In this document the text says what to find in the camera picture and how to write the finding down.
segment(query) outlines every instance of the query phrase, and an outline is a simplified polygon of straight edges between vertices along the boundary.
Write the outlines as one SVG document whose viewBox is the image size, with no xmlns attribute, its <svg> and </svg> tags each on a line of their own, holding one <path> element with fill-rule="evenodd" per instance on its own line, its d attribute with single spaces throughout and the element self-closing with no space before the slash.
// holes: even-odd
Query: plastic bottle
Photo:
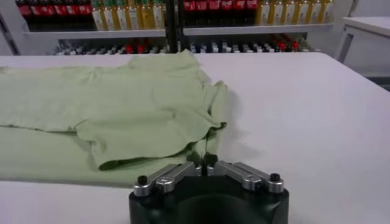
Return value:
<svg viewBox="0 0 390 224">
<path fill-rule="evenodd" d="M 335 10 L 334 0 L 323 0 L 318 23 L 332 23 Z"/>
<path fill-rule="evenodd" d="M 307 24 L 307 14 L 309 9 L 309 2 L 307 0 L 301 0 L 299 2 L 299 12 L 297 14 L 298 24 Z"/>
<path fill-rule="evenodd" d="M 222 26 L 231 26 L 232 25 L 232 10 L 233 10 L 233 1 L 232 0 L 221 0 L 221 25 Z"/>
<path fill-rule="evenodd" d="M 311 0 L 309 4 L 309 9 L 306 17 L 307 24 L 316 24 L 318 23 L 319 14 L 321 12 L 321 0 Z"/>
<path fill-rule="evenodd" d="M 153 9 L 148 0 L 142 0 L 141 11 L 144 29 L 155 29 Z"/>
<path fill-rule="evenodd" d="M 257 0 L 246 0 L 246 24 L 253 26 L 255 24 L 256 15 L 257 15 Z"/>
<path fill-rule="evenodd" d="M 129 13 L 123 3 L 123 0 L 116 0 L 116 14 L 118 15 L 119 29 L 127 30 L 130 18 L 128 17 Z"/>
<path fill-rule="evenodd" d="M 271 8 L 269 11 L 268 24 L 281 25 L 283 13 L 283 3 L 281 0 L 271 1 Z"/>
<path fill-rule="evenodd" d="M 195 0 L 184 0 L 184 26 L 192 27 L 195 25 Z"/>
<path fill-rule="evenodd" d="M 115 30 L 114 19 L 113 19 L 113 9 L 111 8 L 111 1 L 104 0 L 104 17 L 107 22 L 108 30 Z"/>
<path fill-rule="evenodd" d="M 154 0 L 153 4 L 154 24 L 156 29 L 165 29 L 164 24 L 164 8 L 161 0 Z"/>
<path fill-rule="evenodd" d="M 295 0 L 283 0 L 282 24 L 291 25 L 295 12 Z"/>
<path fill-rule="evenodd" d="M 245 0 L 233 0 L 233 23 L 236 26 L 245 24 Z"/>
</svg>

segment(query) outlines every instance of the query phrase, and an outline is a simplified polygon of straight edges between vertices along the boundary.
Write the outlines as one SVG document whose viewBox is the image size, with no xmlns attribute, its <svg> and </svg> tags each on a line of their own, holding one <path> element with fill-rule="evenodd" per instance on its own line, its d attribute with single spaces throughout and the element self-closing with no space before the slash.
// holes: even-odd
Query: white table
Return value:
<svg viewBox="0 0 390 224">
<path fill-rule="evenodd" d="M 212 82 L 230 87 L 220 157 L 280 173 L 291 193 L 290 224 L 390 223 L 387 91 L 320 53 L 196 57 Z M 130 58 L 0 57 L 0 65 L 115 66 Z M 129 193 L 0 182 L 0 223 L 125 224 Z"/>
<path fill-rule="evenodd" d="M 344 31 L 335 53 L 335 59 L 341 63 L 346 59 L 355 35 L 366 38 L 385 38 L 390 44 L 390 17 L 351 17 L 343 18 L 343 22 Z"/>
</svg>

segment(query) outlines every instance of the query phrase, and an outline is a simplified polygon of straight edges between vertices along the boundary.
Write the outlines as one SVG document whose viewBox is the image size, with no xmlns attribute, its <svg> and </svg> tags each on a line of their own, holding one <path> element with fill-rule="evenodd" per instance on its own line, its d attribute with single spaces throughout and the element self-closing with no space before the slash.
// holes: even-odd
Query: shelf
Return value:
<svg viewBox="0 0 390 224">
<path fill-rule="evenodd" d="M 118 31 L 73 31 L 73 32 L 24 32 L 28 38 L 98 39 L 98 38 L 133 38 L 165 37 L 165 30 L 118 30 Z"/>
<path fill-rule="evenodd" d="M 309 31 L 328 31 L 333 24 L 310 24 L 292 26 L 242 26 L 242 27 L 208 27 L 184 28 L 187 36 L 201 35 L 231 35 L 231 34 L 261 34 L 261 33 L 303 33 Z"/>
</svg>

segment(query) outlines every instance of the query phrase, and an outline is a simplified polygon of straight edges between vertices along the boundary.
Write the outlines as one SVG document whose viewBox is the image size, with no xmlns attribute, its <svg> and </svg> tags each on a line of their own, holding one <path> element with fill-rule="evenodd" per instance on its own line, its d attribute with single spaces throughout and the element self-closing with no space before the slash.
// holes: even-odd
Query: red bottle cap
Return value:
<svg viewBox="0 0 390 224">
<path fill-rule="evenodd" d="M 133 53 L 133 47 L 131 45 L 126 46 L 126 53 L 128 53 L 128 54 Z"/>
<path fill-rule="evenodd" d="M 294 41 L 293 44 L 292 44 L 292 48 L 293 49 L 298 49 L 299 48 L 298 42 Z"/>
<path fill-rule="evenodd" d="M 144 47 L 142 45 L 138 45 L 138 53 L 143 54 L 144 53 Z"/>
</svg>

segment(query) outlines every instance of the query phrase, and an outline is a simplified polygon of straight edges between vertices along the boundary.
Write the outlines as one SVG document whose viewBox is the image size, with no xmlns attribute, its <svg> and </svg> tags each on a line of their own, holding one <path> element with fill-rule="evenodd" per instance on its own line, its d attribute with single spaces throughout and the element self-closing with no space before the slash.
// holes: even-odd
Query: soda bottle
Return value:
<svg viewBox="0 0 390 224">
<path fill-rule="evenodd" d="M 236 26 L 245 23 L 245 0 L 233 0 L 233 22 Z"/>
<path fill-rule="evenodd" d="M 232 0 L 221 0 L 221 23 L 222 26 L 232 25 L 233 15 L 233 1 Z"/>
<path fill-rule="evenodd" d="M 253 26 L 256 20 L 257 0 L 246 0 L 246 24 Z"/>
<path fill-rule="evenodd" d="M 184 26 L 191 27 L 195 25 L 195 0 L 184 0 Z"/>
<path fill-rule="evenodd" d="M 84 30 L 93 30 L 93 17 L 91 0 L 80 0 L 79 11 L 82 27 Z"/>
<path fill-rule="evenodd" d="M 26 20 L 30 30 L 34 31 L 34 14 L 32 13 L 27 0 L 16 0 L 15 3 L 19 8 L 20 14 L 23 16 L 24 20 Z"/>
<path fill-rule="evenodd" d="M 207 0 L 196 0 L 196 23 L 198 26 L 207 26 Z"/>
<path fill-rule="evenodd" d="M 220 6 L 221 2 L 219 0 L 209 0 L 208 2 L 208 19 L 210 20 L 211 26 L 221 25 Z"/>
</svg>

